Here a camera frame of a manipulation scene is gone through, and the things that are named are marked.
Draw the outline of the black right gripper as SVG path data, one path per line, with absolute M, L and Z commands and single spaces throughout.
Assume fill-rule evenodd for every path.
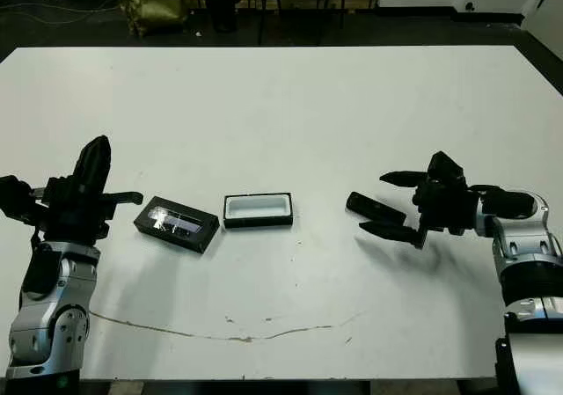
M 461 236 L 475 228 L 479 196 L 469 189 L 462 173 L 387 172 L 379 179 L 396 187 L 415 187 L 413 204 L 420 213 L 419 229 L 381 221 L 359 223 L 368 233 L 421 248 L 431 230 Z

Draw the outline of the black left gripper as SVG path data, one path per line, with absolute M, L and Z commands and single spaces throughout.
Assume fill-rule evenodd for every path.
M 39 228 L 46 240 L 95 242 L 106 238 L 107 222 L 119 204 L 143 202 L 143 195 L 135 191 L 105 191 L 110 165 L 110 142 L 100 135 L 82 148 L 73 175 L 52 177 L 37 190 L 37 200 L 44 207 Z

